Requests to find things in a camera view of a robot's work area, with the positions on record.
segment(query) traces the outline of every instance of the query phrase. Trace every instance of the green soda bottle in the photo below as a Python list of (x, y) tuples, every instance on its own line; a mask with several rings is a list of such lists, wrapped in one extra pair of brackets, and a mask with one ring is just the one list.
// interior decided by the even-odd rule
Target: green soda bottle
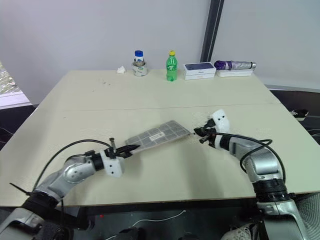
[(177, 79), (178, 73), (178, 61), (175, 55), (176, 52), (171, 50), (169, 52), (169, 58), (166, 61), (166, 79), (171, 82)]

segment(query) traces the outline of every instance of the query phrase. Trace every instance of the black wire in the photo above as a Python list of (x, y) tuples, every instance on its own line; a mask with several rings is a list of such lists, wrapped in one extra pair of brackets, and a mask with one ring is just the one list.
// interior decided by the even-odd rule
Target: black wire
[(62, 151), (64, 151), (65, 149), (73, 146), (73, 145), (76, 145), (76, 144), (79, 144), (79, 143), (86, 143), (86, 142), (93, 142), (93, 143), (98, 143), (98, 144), (102, 144), (102, 145), (105, 145), (107, 146), (108, 148), (111, 148), (110, 144), (104, 142), (104, 141), (99, 141), (99, 140), (94, 140), (94, 139), (83, 139), (83, 140), (79, 140), (79, 141), (74, 141), (66, 146), (64, 146), (63, 148), (61, 148), (59, 151), (57, 151), (51, 158), (50, 160), (46, 163), (46, 165), (44, 166), (43, 170), (41, 171), (39, 177), (36, 179), (35, 181), (35, 184), (33, 186), (33, 190), (35, 190), (38, 186), (38, 183), (41, 179), (41, 177), (43, 176), (43, 174), (45, 173), (47, 167), (49, 166), (49, 164), (55, 159), (55, 157), (57, 155), (59, 155)]
[(84, 157), (84, 156), (86, 156), (86, 155), (85, 155), (85, 154), (76, 154), (76, 155), (72, 155), (72, 156), (68, 157), (68, 158), (65, 160), (65, 162), (66, 162), (66, 161), (68, 161), (69, 159), (72, 159), (72, 158), (76, 158), (76, 157)]
[(227, 136), (227, 137), (234, 137), (234, 138), (239, 138), (239, 139), (245, 139), (245, 140), (249, 140), (249, 141), (252, 141), (252, 142), (255, 142), (257, 144), (260, 144), (261, 146), (249, 151), (247, 154), (252, 154), (253, 152), (256, 152), (260, 149), (263, 149), (263, 148), (267, 148), (269, 149), (274, 155), (275, 157), (278, 159), (279, 161), (279, 164), (281, 166), (281, 169), (282, 169), (282, 178), (283, 178), (283, 182), (286, 183), (286, 179), (287, 179), (287, 176), (286, 176), (286, 170), (285, 170), (285, 166), (284, 166), (284, 163), (282, 162), (281, 158), (279, 157), (279, 155), (276, 153), (275, 150), (273, 150), (269, 144), (271, 144), (272, 140), (271, 139), (265, 139), (265, 140), (257, 140), (255, 138), (252, 138), (252, 137), (248, 137), (248, 136), (241, 136), (241, 135), (236, 135), (236, 134), (230, 134), (230, 133), (222, 133), (222, 132), (212, 132), (212, 131), (207, 131), (208, 133), (210, 134), (213, 134), (213, 135), (221, 135), (221, 136)]
[(272, 143), (272, 140), (271, 140), (271, 139), (264, 139), (264, 140), (260, 140), (260, 142), (268, 142), (268, 143), (264, 143), (264, 144), (262, 144), (261, 146), (259, 146), (259, 147), (255, 148), (255, 149), (247, 152), (247, 153), (246, 153), (245, 155), (243, 155), (242, 158), (240, 159), (240, 167), (241, 167), (241, 169), (242, 169), (245, 173), (247, 173), (247, 171), (246, 171), (246, 169), (244, 168), (244, 164), (243, 164), (243, 163), (244, 163), (244, 160), (245, 160), (248, 156), (250, 156), (251, 154), (253, 154), (254, 152), (259, 151), (260, 149), (264, 149), (266, 146), (270, 145), (270, 144)]
[(63, 228), (65, 226), (65, 206), (64, 206), (64, 200), (61, 199), (61, 227)]

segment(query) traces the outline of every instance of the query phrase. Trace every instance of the beige tabletop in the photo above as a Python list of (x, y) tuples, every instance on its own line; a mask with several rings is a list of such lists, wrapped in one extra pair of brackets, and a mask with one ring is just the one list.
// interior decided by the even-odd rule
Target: beige tabletop
[[(49, 158), (80, 139), (118, 147), (130, 137), (176, 120), (188, 130), (224, 109), (231, 132), (273, 139), (287, 172), (290, 192), (320, 191), (320, 148), (255, 76), (166, 81), (164, 70), (145, 77), (129, 71), (71, 71), (51, 91), (0, 152), (0, 206), (19, 206), (26, 196), (9, 182), (31, 190)], [(125, 173), (113, 178), (99, 171), (65, 198), (70, 206), (212, 200), (254, 197), (239, 161), (224, 150), (200, 144), (192, 135), (125, 160)], [(59, 155), (45, 176), (66, 158), (103, 149), (81, 143)]]

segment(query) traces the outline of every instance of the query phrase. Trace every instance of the gray wall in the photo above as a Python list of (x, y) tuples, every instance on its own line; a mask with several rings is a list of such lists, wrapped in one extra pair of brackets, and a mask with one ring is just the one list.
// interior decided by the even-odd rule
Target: gray wall
[(33, 104), (70, 70), (198, 62), (210, 0), (1, 0), (0, 60)]
[(225, 0), (212, 62), (256, 61), (267, 85), (320, 91), (319, 0)]

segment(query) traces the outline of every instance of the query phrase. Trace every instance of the small white box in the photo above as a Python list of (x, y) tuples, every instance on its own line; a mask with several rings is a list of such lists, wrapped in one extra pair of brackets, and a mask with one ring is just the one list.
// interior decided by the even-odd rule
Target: small white box
[(197, 74), (197, 75), (187, 75), (184, 76), (185, 80), (193, 80), (193, 79), (209, 79), (213, 78), (215, 76), (214, 73), (208, 73), (208, 74)]
[(185, 80), (213, 78), (216, 68), (211, 62), (184, 64)]
[(219, 77), (246, 77), (251, 76), (254, 69), (243, 69), (243, 70), (217, 70), (216, 74)]

